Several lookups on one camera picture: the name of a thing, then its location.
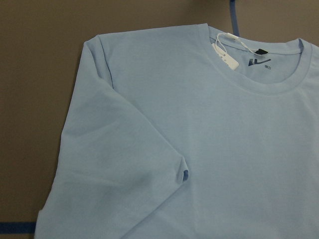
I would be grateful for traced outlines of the light blue t-shirt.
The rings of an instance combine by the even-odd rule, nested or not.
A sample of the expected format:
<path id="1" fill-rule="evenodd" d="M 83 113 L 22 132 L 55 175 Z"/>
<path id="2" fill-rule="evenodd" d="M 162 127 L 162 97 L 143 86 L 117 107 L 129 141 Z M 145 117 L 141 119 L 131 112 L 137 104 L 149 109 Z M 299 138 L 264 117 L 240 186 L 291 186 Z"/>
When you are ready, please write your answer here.
<path id="1" fill-rule="evenodd" d="M 37 239 L 316 239 L 319 49 L 207 24 L 83 44 Z"/>

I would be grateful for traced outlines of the white garment tag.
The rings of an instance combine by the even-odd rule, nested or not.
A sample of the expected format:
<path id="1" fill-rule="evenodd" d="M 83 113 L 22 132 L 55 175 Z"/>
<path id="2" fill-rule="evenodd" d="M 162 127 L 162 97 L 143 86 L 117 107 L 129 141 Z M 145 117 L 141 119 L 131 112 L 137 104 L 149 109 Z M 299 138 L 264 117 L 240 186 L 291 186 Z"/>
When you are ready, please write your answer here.
<path id="1" fill-rule="evenodd" d="M 219 58 L 231 69 L 236 70 L 239 66 L 239 63 L 232 58 L 225 48 L 225 46 L 221 43 L 219 40 L 220 36 L 225 36 L 226 38 L 238 40 L 239 37 L 235 36 L 231 33 L 218 33 L 215 39 L 215 42 L 212 43 L 212 47 L 215 50 L 216 54 L 219 56 Z"/>

